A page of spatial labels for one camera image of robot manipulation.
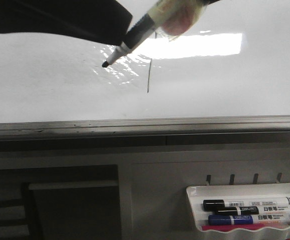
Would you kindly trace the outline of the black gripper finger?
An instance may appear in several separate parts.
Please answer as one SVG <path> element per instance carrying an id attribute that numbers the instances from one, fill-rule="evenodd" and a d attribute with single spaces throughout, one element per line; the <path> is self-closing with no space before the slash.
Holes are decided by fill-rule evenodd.
<path id="1" fill-rule="evenodd" d="M 131 20 L 116 0 L 0 0 L 0 34 L 46 33 L 118 46 Z"/>

